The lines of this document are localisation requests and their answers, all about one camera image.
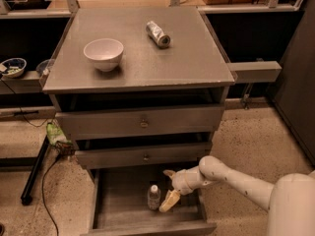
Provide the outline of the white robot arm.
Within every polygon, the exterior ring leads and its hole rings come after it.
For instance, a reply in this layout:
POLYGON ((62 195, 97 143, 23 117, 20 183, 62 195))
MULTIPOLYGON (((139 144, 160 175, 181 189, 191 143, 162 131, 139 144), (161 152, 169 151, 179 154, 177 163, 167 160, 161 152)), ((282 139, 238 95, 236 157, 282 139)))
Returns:
POLYGON ((268 213, 267 236, 315 236, 315 172, 290 173, 272 184, 226 166, 213 156, 180 171, 165 170, 173 189, 159 210, 167 212, 182 196, 223 181, 268 213))

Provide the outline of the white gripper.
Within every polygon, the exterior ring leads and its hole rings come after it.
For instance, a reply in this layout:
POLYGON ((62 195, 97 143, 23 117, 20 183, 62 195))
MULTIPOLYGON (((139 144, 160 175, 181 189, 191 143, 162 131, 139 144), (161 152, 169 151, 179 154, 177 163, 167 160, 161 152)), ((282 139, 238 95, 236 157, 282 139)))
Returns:
POLYGON ((167 212, 180 200, 180 195, 193 193, 196 189, 208 186, 211 181, 201 173, 198 166, 180 171, 163 170, 163 174, 171 179, 173 191, 167 191, 165 200, 159 207, 160 212, 167 212))

